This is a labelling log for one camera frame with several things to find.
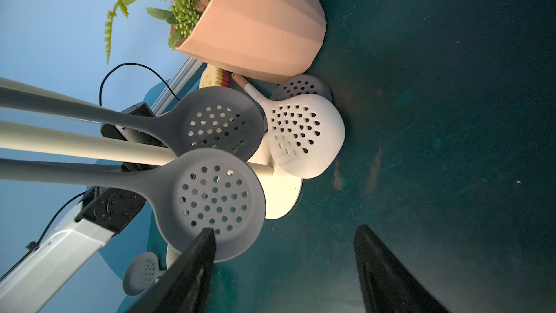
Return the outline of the grey skimmer mint handle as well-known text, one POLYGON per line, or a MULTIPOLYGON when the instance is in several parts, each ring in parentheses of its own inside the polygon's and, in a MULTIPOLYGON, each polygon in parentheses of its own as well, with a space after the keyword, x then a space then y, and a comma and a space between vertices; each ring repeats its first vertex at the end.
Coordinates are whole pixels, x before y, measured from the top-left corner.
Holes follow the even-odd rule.
POLYGON ((140 172, 98 165, 1 160, 1 179, 118 188, 141 195, 165 241, 183 253, 204 228, 216 237, 215 262, 234 259, 258 238, 266 200, 255 172, 221 149, 194 149, 140 172))
POLYGON ((159 117, 123 114, 7 87, 1 88, 1 106, 139 130, 177 155, 217 148, 246 161, 259 148, 264 135, 263 116, 255 103, 245 94, 223 87, 198 89, 159 117))

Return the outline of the cream skimmer mint handle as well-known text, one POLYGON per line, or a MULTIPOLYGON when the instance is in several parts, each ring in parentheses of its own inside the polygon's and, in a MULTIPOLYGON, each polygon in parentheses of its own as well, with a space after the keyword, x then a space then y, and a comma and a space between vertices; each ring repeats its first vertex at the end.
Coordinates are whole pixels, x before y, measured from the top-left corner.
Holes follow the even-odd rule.
POLYGON ((315 94, 272 101, 242 75, 233 73, 232 79, 264 110, 269 150, 283 171, 311 179, 334 162, 345 141, 345 124, 333 103, 315 94))

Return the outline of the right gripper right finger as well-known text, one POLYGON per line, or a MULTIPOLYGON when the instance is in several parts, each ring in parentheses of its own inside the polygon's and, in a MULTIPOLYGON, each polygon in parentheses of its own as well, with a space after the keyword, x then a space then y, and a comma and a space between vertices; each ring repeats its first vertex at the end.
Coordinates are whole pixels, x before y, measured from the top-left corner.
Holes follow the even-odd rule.
POLYGON ((353 246, 367 312, 447 311, 369 226, 357 227, 353 246))

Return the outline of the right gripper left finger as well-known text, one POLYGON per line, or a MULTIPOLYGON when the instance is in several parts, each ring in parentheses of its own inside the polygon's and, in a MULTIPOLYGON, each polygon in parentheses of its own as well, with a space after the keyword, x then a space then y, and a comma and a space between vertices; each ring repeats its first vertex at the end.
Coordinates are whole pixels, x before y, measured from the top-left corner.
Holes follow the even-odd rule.
POLYGON ((213 228, 204 228, 160 281, 129 312, 205 312, 217 250, 213 228))

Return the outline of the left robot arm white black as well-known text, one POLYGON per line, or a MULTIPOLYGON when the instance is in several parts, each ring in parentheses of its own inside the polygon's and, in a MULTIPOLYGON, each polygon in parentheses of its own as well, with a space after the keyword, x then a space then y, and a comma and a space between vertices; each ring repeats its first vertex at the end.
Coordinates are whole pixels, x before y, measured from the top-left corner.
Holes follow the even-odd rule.
POLYGON ((156 233, 149 203, 130 191, 94 186, 1 279, 2 312, 39 312, 95 256, 104 265, 85 278, 78 301, 98 296, 105 272, 124 281, 156 233))

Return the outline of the cream utensil rack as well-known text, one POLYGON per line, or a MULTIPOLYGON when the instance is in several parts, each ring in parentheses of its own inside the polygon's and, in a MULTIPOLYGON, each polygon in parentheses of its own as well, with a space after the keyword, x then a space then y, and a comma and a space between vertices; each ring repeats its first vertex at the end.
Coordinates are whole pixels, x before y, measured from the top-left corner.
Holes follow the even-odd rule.
MULTIPOLYGON (((168 148, 7 121, 1 122, 1 148, 156 166, 166 165, 177 158, 168 148)), ((262 184, 266 219, 276 220, 288 214, 298 201, 303 179, 279 168, 271 157, 266 136, 248 160, 248 165, 262 184)))

